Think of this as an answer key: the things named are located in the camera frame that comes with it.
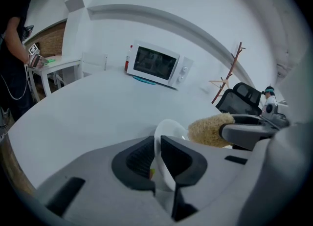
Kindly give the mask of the teal silicone tool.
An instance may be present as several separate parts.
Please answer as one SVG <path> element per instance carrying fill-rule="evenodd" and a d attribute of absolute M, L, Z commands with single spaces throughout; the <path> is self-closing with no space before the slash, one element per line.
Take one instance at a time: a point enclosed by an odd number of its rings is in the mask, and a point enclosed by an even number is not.
<path fill-rule="evenodd" d="M 151 82 L 151 81 L 148 81 L 148 80 L 145 80 L 145 79 L 142 79 L 140 77 L 137 77 L 137 76 L 133 76 L 133 78 L 139 82 L 142 82 L 142 83 L 146 83 L 146 84 L 150 84 L 150 85 L 156 85 L 155 82 Z"/>

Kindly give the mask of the tan fluffy sponge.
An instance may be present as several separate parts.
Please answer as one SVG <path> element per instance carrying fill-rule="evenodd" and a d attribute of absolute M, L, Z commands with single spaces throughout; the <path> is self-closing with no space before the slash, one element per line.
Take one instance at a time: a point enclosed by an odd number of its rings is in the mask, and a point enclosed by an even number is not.
<path fill-rule="evenodd" d="M 232 144 L 220 136 L 220 127 L 234 124 L 234 117 L 229 113 L 221 113 L 208 118 L 199 119 L 188 126 L 188 137 L 191 141 L 203 145 L 224 148 Z"/>

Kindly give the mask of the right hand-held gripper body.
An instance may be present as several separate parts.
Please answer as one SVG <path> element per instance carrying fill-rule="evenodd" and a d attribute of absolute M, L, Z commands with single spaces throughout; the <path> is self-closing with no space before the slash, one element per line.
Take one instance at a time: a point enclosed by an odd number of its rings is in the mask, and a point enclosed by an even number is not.
<path fill-rule="evenodd" d="M 285 106 L 269 103 L 262 110 L 260 117 L 277 129 L 283 129 L 290 125 L 290 121 L 283 113 Z"/>

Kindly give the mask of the red-capped bottle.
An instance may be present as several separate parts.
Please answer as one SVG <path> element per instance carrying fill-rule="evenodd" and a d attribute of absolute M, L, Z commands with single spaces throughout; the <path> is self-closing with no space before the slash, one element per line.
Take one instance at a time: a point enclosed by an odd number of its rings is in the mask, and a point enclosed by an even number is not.
<path fill-rule="evenodd" d="M 126 61 L 125 61 L 125 66 L 124 66 L 124 71 L 125 72 L 127 72 L 127 70 L 128 70 L 128 65 L 129 65 L 129 60 L 130 60 L 131 53 L 132 53 L 132 48 L 133 48 L 133 46 L 131 45 L 130 49 L 129 49 L 128 53 L 127 53 L 127 56 L 126 56 Z"/>

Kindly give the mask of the small white table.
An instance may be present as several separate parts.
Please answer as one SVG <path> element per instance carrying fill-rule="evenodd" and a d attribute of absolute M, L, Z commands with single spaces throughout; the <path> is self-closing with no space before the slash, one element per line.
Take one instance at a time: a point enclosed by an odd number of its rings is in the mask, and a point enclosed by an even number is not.
<path fill-rule="evenodd" d="M 31 68 L 29 69 L 29 79 L 33 94 L 37 102 L 40 102 L 40 98 L 38 92 L 36 90 L 33 74 L 37 74 L 41 77 L 42 86 L 46 96 L 51 95 L 51 89 L 48 82 L 48 74 L 53 73 L 53 76 L 56 80 L 58 89 L 61 88 L 61 82 L 63 82 L 64 86 L 67 83 L 62 79 L 57 72 L 69 67 L 74 67 L 74 80 L 79 80 L 82 78 L 82 60 L 81 58 L 68 57 L 68 56 L 51 56 L 47 57 L 48 59 L 54 59 L 55 61 L 48 63 L 46 66 L 42 68 Z"/>

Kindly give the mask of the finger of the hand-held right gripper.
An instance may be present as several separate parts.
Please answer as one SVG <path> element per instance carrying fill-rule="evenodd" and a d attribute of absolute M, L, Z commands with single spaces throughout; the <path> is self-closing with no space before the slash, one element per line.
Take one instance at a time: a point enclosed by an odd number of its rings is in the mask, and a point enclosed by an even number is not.
<path fill-rule="evenodd" d="M 249 114 L 232 114 L 236 124 L 263 124 L 260 116 Z"/>
<path fill-rule="evenodd" d="M 253 150 L 257 142 L 271 138 L 277 132 L 271 125 L 224 124 L 219 129 L 223 139 L 247 150 Z"/>

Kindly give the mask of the black mesh office chair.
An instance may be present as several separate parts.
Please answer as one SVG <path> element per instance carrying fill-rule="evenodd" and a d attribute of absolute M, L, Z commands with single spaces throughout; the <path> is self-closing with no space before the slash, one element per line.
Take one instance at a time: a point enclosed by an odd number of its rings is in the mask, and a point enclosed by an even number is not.
<path fill-rule="evenodd" d="M 216 108 L 222 113 L 260 115 L 260 98 L 261 92 L 240 82 L 224 92 Z"/>

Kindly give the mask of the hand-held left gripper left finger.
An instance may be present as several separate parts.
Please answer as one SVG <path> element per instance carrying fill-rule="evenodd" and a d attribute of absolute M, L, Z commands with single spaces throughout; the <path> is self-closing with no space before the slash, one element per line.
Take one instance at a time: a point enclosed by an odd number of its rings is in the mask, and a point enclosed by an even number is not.
<path fill-rule="evenodd" d="M 149 178 L 152 136 L 87 152 L 45 180 L 36 198 L 74 225 L 171 225 Z"/>

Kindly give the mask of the white microwave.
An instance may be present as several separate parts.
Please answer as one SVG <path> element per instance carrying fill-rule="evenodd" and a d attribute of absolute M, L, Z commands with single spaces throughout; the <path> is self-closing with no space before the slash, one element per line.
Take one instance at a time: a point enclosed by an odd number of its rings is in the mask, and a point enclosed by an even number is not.
<path fill-rule="evenodd" d="M 179 89 L 193 60 L 157 45 L 135 40 L 127 74 Z"/>

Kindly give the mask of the white round plate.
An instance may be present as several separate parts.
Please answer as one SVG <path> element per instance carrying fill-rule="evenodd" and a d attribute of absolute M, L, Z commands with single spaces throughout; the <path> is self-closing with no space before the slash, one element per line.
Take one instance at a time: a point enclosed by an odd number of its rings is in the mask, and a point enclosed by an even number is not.
<path fill-rule="evenodd" d="M 175 191 L 176 183 L 174 178 L 171 176 L 169 170 L 165 166 L 165 163 L 161 157 L 161 136 L 173 136 L 179 139 L 188 140 L 188 131 L 181 126 L 178 122 L 165 119 L 161 121 L 154 134 L 154 151 L 156 158 L 156 165 L 160 172 L 163 183 L 168 187 L 169 190 Z"/>

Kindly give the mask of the small white chair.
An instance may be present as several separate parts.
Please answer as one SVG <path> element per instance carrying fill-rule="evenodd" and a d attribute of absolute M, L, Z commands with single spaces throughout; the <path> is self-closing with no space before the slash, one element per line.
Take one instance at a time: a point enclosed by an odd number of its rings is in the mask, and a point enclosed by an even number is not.
<path fill-rule="evenodd" d="M 107 54 L 82 53 L 82 76 L 86 77 L 106 70 Z"/>

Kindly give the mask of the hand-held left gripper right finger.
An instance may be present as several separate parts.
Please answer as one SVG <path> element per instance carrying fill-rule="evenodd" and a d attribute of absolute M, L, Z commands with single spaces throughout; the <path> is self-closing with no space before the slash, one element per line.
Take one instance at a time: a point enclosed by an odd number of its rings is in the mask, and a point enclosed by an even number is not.
<path fill-rule="evenodd" d="M 161 157 L 176 183 L 176 222 L 237 222 L 264 162 L 268 140 L 252 151 L 161 136 Z"/>

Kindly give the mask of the large white table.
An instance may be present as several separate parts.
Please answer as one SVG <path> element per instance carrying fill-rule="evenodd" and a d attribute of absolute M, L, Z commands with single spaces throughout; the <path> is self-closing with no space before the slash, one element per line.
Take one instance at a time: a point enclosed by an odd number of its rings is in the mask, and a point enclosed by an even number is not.
<path fill-rule="evenodd" d="M 86 152 L 152 135 L 164 119 L 187 127 L 218 112 L 199 88 L 150 85 L 114 68 L 45 97 L 8 136 L 21 169 L 38 187 Z"/>

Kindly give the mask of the wooden coat rack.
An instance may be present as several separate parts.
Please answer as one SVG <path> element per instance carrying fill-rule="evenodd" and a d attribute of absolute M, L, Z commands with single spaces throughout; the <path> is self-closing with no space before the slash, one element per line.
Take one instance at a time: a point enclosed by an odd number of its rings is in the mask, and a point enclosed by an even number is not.
<path fill-rule="evenodd" d="M 233 75 L 233 70 L 234 70 L 234 68 L 235 68 L 235 66 L 236 66 L 236 63 L 237 63 L 237 61 L 238 61 L 238 57 L 239 57 L 240 53 L 241 53 L 243 50 L 245 50 L 245 47 L 243 47 L 243 43 L 240 42 L 236 54 L 235 54 L 235 55 L 231 54 L 231 56 L 232 56 L 232 58 L 233 58 L 233 62 L 231 63 L 231 68 L 230 68 L 230 70 L 229 70 L 229 72 L 228 72 L 228 74 L 227 74 L 227 76 L 226 76 L 225 79 L 229 80 L 229 78 Z M 214 102 L 217 100 L 217 98 L 218 98 L 218 97 L 222 97 L 222 96 L 223 96 L 223 95 L 222 95 L 222 90 L 219 89 L 218 92 L 217 92 L 217 94 L 215 95 L 215 97 L 213 98 L 213 100 L 212 100 L 211 103 L 214 104 Z"/>

